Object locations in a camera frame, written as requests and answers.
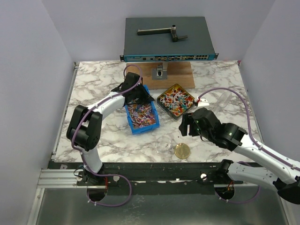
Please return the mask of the blue plastic candy bin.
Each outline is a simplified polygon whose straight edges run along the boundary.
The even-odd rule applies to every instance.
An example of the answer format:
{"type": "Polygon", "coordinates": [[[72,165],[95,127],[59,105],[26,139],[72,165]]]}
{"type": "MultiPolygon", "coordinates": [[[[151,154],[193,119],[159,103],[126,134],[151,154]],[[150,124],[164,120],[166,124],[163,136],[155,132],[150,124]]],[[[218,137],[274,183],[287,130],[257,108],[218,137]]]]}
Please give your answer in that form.
{"type": "Polygon", "coordinates": [[[154,101],[149,103],[126,105],[127,120],[132,135],[139,135],[153,131],[160,127],[158,113],[154,101]]]}

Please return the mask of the grey metal stand base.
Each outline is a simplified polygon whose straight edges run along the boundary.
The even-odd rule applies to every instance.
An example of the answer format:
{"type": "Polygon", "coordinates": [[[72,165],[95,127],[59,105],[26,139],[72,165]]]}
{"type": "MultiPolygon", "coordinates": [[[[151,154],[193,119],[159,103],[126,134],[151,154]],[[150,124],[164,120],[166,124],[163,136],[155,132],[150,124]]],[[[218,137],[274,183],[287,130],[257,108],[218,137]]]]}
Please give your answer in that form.
{"type": "Polygon", "coordinates": [[[155,68],[151,69],[151,77],[153,80],[166,80],[167,79],[168,62],[160,62],[156,64],[155,68]]]}

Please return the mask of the wooden board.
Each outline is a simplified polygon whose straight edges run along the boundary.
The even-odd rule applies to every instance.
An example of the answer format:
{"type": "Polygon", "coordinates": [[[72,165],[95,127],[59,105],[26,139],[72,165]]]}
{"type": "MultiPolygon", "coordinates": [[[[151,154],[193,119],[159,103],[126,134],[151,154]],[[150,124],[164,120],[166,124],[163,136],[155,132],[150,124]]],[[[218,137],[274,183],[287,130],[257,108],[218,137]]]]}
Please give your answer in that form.
{"type": "Polygon", "coordinates": [[[157,63],[159,62],[127,63],[126,73],[132,72],[141,74],[143,84],[146,85],[149,90],[166,90],[174,84],[179,84],[185,89],[195,88],[190,62],[168,62],[167,79],[153,80],[151,77],[151,69],[155,68],[157,63]]]}

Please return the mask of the black front mounting rail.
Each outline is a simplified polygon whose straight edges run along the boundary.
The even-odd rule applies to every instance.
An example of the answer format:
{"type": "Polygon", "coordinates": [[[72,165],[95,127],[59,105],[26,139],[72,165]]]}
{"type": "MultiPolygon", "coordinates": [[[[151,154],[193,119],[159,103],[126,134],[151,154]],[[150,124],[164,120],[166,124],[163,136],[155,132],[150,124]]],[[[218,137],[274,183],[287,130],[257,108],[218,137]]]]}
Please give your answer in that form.
{"type": "Polygon", "coordinates": [[[106,195],[213,195],[217,189],[232,197],[242,181],[225,174],[226,163],[104,163],[96,176],[81,163],[49,162],[48,169],[71,170],[76,188],[86,188],[93,199],[106,195]]]}

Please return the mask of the gold jar lid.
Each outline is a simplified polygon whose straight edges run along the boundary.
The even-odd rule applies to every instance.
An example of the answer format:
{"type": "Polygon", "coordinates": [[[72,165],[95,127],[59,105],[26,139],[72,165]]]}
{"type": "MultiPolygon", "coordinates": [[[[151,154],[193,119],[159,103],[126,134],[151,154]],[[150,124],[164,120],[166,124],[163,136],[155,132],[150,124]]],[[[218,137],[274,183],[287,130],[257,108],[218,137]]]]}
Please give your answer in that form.
{"type": "Polygon", "coordinates": [[[190,148],[185,143],[179,143],[174,147],[174,154],[177,158],[186,159],[190,155],[190,148]]]}

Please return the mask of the square tin of lollipops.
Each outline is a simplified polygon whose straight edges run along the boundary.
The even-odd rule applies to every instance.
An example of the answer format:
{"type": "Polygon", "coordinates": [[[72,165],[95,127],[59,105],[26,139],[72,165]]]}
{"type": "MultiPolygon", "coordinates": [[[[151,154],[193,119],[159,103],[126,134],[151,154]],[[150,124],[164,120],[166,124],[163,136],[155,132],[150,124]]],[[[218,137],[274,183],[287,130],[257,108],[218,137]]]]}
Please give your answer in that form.
{"type": "Polygon", "coordinates": [[[195,98],[179,84],[174,84],[157,97],[160,106],[173,120],[178,121],[181,116],[192,109],[195,98]]]}

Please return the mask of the grey network switch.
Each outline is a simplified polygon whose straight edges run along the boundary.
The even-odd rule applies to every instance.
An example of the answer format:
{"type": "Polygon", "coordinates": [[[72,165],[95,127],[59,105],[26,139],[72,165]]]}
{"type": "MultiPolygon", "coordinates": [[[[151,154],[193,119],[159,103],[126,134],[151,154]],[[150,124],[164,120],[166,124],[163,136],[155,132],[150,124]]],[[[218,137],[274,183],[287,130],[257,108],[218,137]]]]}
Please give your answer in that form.
{"type": "Polygon", "coordinates": [[[200,17],[126,18],[122,62],[169,62],[216,60],[206,19],[200,17]],[[187,39],[172,42],[171,35],[138,36],[137,30],[169,28],[176,25],[177,35],[187,39]]]}

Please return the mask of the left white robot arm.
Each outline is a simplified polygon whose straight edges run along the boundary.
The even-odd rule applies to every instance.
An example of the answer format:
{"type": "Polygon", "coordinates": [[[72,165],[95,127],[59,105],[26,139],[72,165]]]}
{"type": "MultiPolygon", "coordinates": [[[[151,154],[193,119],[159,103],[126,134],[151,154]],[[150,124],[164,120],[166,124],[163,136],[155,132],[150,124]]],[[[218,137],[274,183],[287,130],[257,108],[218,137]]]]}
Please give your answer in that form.
{"type": "Polygon", "coordinates": [[[89,171],[88,180],[93,185],[103,182],[101,170],[103,163],[98,155],[97,145],[101,136],[103,120],[114,111],[137,100],[139,104],[150,103],[154,99],[143,86],[143,78],[132,72],[125,75],[125,80],[102,100],[90,106],[78,105],[67,129],[67,139],[74,150],[79,151],[84,169],[89,171]]]}

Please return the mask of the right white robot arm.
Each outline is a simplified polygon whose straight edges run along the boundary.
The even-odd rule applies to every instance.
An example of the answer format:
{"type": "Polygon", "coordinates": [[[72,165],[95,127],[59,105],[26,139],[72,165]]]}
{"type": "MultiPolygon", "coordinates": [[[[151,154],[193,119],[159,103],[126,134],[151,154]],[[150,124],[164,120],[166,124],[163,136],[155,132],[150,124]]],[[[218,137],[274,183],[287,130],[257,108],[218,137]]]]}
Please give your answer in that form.
{"type": "Polygon", "coordinates": [[[259,167],[241,165],[222,160],[214,174],[214,181],[245,181],[270,188],[284,200],[300,203],[300,163],[252,138],[250,134],[233,123],[221,123],[213,111],[200,108],[184,113],[179,126],[182,136],[204,137],[219,148],[246,156],[259,167]]]}

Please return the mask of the clear plastic scoop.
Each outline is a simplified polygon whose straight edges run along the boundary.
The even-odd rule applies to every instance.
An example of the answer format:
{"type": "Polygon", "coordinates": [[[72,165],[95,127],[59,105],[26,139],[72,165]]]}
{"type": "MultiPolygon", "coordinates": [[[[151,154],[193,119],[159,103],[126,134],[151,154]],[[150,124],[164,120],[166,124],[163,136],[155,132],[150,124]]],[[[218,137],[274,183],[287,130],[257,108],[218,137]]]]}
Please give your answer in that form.
{"type": "Polygon", "coordinates": [[[225,108],[232,99],[231,92],[224,92],[219,99],[217,100],[217,106],[221,108],[225,108]]]}

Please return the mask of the clear glass jar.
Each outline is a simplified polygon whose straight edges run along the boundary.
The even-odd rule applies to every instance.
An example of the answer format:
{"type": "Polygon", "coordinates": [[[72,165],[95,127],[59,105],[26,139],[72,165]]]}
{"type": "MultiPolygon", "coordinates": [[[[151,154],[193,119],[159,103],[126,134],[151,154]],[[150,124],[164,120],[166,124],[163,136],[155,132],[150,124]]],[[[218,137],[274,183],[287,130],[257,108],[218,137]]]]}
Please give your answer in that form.
{"type": "Polygon", "coordinates": [[[166,136],[159,137],[155,144],[157,153],[166,153],[171,149],[171,147],[172,147],[171,140],[166,136]]]}

